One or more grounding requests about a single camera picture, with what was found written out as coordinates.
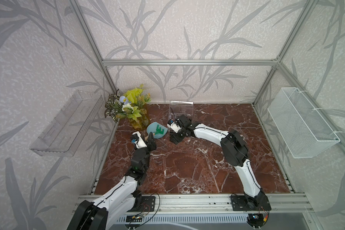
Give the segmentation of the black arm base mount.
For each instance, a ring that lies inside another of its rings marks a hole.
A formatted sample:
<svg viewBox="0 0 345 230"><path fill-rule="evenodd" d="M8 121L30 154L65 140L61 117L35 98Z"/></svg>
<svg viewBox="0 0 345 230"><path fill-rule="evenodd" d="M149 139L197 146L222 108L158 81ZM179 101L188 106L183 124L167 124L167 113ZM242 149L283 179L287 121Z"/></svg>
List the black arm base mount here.
<svg viewBox="0 0 345 230"><path fill-rule="evenodd" d="M152 212L155 210L156 196L139 196L129 212Z"/></svg>

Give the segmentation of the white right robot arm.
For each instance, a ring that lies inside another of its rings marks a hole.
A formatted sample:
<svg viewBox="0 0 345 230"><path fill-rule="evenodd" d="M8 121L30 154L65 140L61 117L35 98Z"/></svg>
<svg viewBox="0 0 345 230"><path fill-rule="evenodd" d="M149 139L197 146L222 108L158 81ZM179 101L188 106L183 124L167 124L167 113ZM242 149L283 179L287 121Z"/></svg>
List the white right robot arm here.
<svg viewBox="0 0 345 230"><path fill-rule="evenodd" d="M232 165L241 180L244 194L232 194L231 204L234 211L271 211L268 197L257 182L248 156L248 147L236 130L223 131L202 123L191 122L185 115L176 120L168 120L170 141L180 143L185 137L205 139L222 148L226 161Z"/></svg>

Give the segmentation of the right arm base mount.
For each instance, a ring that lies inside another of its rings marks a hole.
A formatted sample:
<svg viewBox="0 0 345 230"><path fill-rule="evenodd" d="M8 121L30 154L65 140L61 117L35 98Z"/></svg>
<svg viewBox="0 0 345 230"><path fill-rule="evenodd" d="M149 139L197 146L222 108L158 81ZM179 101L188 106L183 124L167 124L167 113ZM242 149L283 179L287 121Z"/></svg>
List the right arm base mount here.
<svg viewBox="0 0 345 230"><path fill-rule="evenodd" d="M251 197L247 194L244 195L231 195L231 205L233 211L271 211L271 205L268 197L260 192L257 196Z"/></svg>

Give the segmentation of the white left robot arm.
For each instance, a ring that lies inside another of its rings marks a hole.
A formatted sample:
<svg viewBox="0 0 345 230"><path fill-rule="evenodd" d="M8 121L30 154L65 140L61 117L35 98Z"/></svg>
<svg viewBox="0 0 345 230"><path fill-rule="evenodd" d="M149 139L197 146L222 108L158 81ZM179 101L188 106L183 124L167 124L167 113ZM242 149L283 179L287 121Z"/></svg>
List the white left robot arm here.
<svg viewBox="0 0 345 230"><path fill-rule="evenodd" d="M92 202L81 202L69 223L68 230L108 230L120 216L131 210L137 197L138 187L147 177L150 153L157 149L153 133L144 137L134 132L131 137L135 146L131 166L124 177L104 195Z"/></svg>

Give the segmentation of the clear acrylic lipstick organizer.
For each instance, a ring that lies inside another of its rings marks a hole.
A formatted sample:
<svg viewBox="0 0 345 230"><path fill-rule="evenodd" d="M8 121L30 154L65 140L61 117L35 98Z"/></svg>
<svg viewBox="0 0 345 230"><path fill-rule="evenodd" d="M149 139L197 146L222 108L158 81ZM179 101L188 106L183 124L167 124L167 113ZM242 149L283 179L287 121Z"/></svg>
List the clear acrylic lipstick organizer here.
<svg viewBox="0 0 345 230"><path fill-rule="evenodd" d="M191 101L170 101L168 110L168 120L176 120L181 115L185 115L192 121L194 114L194 102Z"/></svg>

